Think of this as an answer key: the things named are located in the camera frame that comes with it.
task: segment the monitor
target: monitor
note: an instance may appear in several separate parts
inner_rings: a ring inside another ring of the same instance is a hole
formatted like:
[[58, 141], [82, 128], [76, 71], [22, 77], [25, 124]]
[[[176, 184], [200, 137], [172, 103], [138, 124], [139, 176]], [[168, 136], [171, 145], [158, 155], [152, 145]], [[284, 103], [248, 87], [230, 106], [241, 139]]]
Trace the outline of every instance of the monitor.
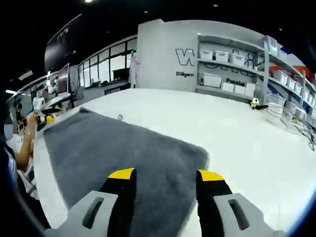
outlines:
[[69, 63], [58, 73], [58, 95], [68, 94], [69, 91]]

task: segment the white table surface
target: white table surface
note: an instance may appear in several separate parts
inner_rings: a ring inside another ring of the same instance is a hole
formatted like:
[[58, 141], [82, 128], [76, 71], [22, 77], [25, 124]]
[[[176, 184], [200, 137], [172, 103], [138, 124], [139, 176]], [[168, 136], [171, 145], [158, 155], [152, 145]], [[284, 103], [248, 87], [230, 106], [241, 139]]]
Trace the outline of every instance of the white table surface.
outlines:
[[[197, 93], [128, 89], [81, 106], [112, 118], [121, 114], [127, 123], [203, 147], [209, 153], [208, 169], [224, 176], [233, 193], [241, 193], [261, 209], [273, 229], [288, 231], [316, 188], [316, 153], [307, 139], [273, 126], [247, 104]], [[34, 170], [45, 215], [52, 228], [58, 228], [68, 210], [42, 131], [35, 138]], [[195, 204], [181, 236], [200, 235]]]

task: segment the white storage box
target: white storage box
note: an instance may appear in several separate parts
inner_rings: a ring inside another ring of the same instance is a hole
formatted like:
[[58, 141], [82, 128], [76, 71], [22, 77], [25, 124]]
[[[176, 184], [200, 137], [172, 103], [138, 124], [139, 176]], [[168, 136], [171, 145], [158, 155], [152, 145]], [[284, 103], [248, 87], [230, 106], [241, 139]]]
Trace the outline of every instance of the white storage box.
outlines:
[[312, 105], [313, 101], [314, 101], [314, 97], [310, 94], [310, 96], [308, 97], [308, 103]]
[[284, 106], [284, 103], [286, 99], [284, 99], [282, 96], [276, 95], [276, 94], [268, 94], [267, 95], [267, 102], [272, 102], [274, 104], [280, 105], [282, 108]]
[[315, 98], [312, 95], [310, 95], [309, 104], [311, 105], [311, 107], [315, 106]]
[[286, 85], [288, 76], [283, 71], [278, 70], [273, 72], [273, 78], [278, 80], [281, 84]]
[[286, 85], [288, 86], [288, 88], [290, 88], [290, 90], [293, 90], [294, 91], [294, 87], [295, 87], [295, 81], [290, 78], [290, 77], [287, 77], [287, 83]]
[[235, 86], [234, 84], [223, 82], [221, 88], [222, 90], [233, 92], [234, 86]]
[[278, 58], [281, 59], [283, 62], [286, 62], [287, 54], [283, 52], [281, 49], [278, 50]]
[[221, 87], [222, 78], [218, 75], [204, 73], [203, 74], [203, 85]]
[[215, 51], [215, 55], [216, 55], [216, 61], [224, 62], [224, 63], [228, 62], [228, 52]]
[[305, 91], [304, 100], [305, 100], [306, 102], [308, 102], [309, 98], [310, 98], [310, 92], [309, 92], [309, 91]]
[[275, 57], [277, 57], [277, 41], [271, 36], [264, 36], [262, 39], [262, 46], [264, 46], [263, 42], [267, 42], [269, 53]]
[[213, 50], [210, 49], [200, 49], [199, 56], [201, 59], [212, 60], [213, 59]]
[[240, 85], [235, 85], [234, 92], [238, 94], [245, 94], [246, 88]]
[[294, 92], [297, 95], [301, 95], [301, 91], [302, 91], [302, 87], [301, 87], [300, 83], [296, 81], [295, 86], [294, 86]]
[[285, 103], [285, 108], [288, 110], [288, 111], [293, 111], [294, 109], [296, 109], [298, 106], [293, 103], [292, 101], [289, 101], [287, 100], [286, 103]]
[[253, 97], [255, 89], [256, 89], [256, 84], [254, 84], [254, 83], [247, 83], [246, 89], [245, 89], [245, 95]]
[[235, 65], [243, 66], [245, 63], [245, 57], [239, 54], [231, 53], [230, 62]]

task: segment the window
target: window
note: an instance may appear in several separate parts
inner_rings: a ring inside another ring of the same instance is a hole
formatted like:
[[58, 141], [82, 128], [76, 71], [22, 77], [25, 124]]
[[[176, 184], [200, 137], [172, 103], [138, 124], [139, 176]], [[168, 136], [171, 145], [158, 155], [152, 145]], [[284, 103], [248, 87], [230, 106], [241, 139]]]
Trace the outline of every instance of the window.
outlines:
[[85, 87], [91, 86], [89, 60], [85, 61], [83, 64], [83, 74], [84, 74], [84, 86]]
[[90, 59], [90, 65], [94, 65], [98, 62], [98, 55]]
[[109, 57], [109, 50], [105, 50], [102, 53], [99, 54], [99, 62], [102, 62], [102, 60]]
[[111, 80], [113, 81], [115, 80], [114, 71], [125, 68], [125, 55], [120, 55], [118, 57], [112, 58], [110, 60], [110, 63], [111, 63]]
[[136, 46], [137, 46], [137, 38], [132, 39], [132, 40], [127, 42], [127, 50], [132, 50]]
[[126, 68], [130, 67], [131, 60], [132, 60], [132, 54], [130, 53], [126, 56]]
[[119, 54], [119, 53], [123, 53], [124, 51], [125, 51], [125, 43], [121, 43], [111, 48], [111, 56]]
[[98, 77], [98, 64], [94, 64], [90, 68], [90, 74], [91, 74], [91, 82], [98, 82], [99, 77]]
[[80, 79], [80, 86], [84, 86], [83, 63], [79, 66], [79, 79]]
[[109, 60], [105, 60], [102, 63], [99, 63], [99, 77], [101, 83], [104, 81], [110, 82], [110, 73], [109, 73]]

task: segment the gray towel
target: gray towel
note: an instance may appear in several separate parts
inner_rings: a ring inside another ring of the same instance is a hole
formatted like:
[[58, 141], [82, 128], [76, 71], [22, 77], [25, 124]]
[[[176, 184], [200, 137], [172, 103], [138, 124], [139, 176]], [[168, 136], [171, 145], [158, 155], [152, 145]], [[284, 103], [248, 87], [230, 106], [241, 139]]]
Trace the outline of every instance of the gray towel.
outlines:
[[69, 207], [112, 172], [136, 168], [131, 237], [178, 234], [196, 197], [196, 171], [208, 159], [201, 147], [84, 108], [48, 128], [44, 139]]

